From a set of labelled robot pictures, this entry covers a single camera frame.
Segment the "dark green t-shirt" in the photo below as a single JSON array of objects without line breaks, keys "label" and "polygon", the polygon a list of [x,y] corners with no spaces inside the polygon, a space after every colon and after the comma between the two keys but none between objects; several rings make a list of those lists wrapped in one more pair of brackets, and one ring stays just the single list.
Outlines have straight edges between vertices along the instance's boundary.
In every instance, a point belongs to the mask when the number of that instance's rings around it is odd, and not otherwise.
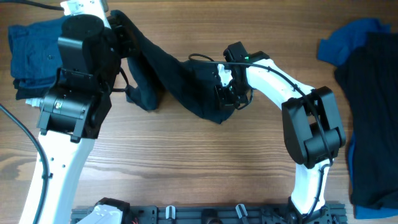
[{"label": "dark green t-shirt", "polygon": [[154,111],[161,101],[161,91],[169,92],[182,106],[200,118],[220,124],[226,121],[234,109],[219,108],[215,86],[219,80],[214,64],[181,62],[151,42],[119,10],[111,11],[127,22],[139,47],[137,57],[128,57],[129,71],[137,86],[130,86],[125,93],[126,101],[146,111]]}]

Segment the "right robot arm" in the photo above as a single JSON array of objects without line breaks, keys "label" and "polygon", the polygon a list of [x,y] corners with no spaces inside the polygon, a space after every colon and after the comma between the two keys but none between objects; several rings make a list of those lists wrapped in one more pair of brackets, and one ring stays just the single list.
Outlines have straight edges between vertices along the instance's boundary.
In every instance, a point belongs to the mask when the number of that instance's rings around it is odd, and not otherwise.
[{"label": "right robot arm", "polygon": [[325,207],[328,171],[346,142],[334,93],[292,78],[264,52],[226,49],[223,56],[220,105],[241,110],[258,90],[280,109],[285,148],[296,164],[290,202],[301,221],[311,219]]}]

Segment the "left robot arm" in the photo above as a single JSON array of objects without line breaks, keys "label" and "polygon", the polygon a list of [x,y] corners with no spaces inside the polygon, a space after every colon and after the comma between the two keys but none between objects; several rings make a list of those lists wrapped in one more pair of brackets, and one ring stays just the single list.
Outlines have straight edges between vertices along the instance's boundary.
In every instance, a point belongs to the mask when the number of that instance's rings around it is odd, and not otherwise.
[{"label": "left robot arm", "polygon": [[21,223],[68,223],[83,166],[111,109],[121,60],[138,45],[106,1],[64,1],[62,66],[40,102],[39,152]]}]

